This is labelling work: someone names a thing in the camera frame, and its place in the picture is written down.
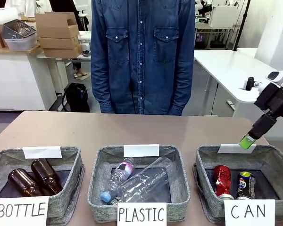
black pole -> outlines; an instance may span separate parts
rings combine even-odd
[[[249,7],[250,7],[250,0],[247,1],[247,5],[246,5],[246,8],[245,8],[245,12],[243,14],[243,19],[242,19],[242,22],[241,22],[241,26],[240,26],[240,29],[239,29],[239,32],[238,32],[238,35],[237,35],[237,39],[236,39],[233,51],[237,51],[238,43],[239,43],[239,40],[240,40],[240,37],[241,37],[241,34],[242,34],[242,30],[243,30],[243,27],[244,27],[244,24],[245,24],[245,20],[246,20],[246,17],[247,17],[247,12],[249,10]]]

gray floor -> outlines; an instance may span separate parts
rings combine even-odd
[[[90,73],[90,64],[82,64],[82,70]],[[99,113],[100,107],[98,102],[94,99],[91,88],[91,78],[87,78],[85,80],[78,80],[73,78],[73,69],[72,65],[67,67],[67,74],[69,83],[83,83],[87,87],[88,91],[88,104],[90,106],[91,112]],[[199,115],[203,98],[204,98],[204,90],[206,87],[208,79],[208,73],[195,61],[194,62],[194,71],[193,71],[193,83],[192,83],[192,94],[191,98],[183,111],[183,115]],[[216,81],[213,81],[212,90],[210,92],[208,98],[208,106],[206,108],[205,115],[211,115],[213,99],[216,90]],[[221,117],[231,117],[233,115],[233,110],[226,103],[226,100],[230,99],[234,102],[233,98],[225,91],[222,86],[219,86],[218,91],[216,93],[213,115],[221,116]],[[52,111],[56,111],[57,108],[61,104],[61,97],[58,98],[58,101],[51,108]],[[0,132],[3,131],[20,113],[19,112],[0,112]],[[270,141],[272,145],[275,145],[283,150],[283,141]]]

blue denim jacket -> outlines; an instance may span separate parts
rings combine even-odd
[[[194,27],[194,0],[92,0],[92,89],[102,113],[181,115]]]

soda can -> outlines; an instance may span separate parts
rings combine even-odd
[[[249,172],[238,174],[237,199],[255,199],[255,177]]]
[[[234,199],[230,194],[231,188],[231,170],[225,165],[219,165],[214,168],[214,178],[215,178],[215,194],[218,198]]]

crushed red can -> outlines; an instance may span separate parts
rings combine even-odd
[[[214,178],[216,181],[215,194],[220,199],[234,199],[230,194],[231,188],[231,170],[225,165],[219,165],[214,168]]]

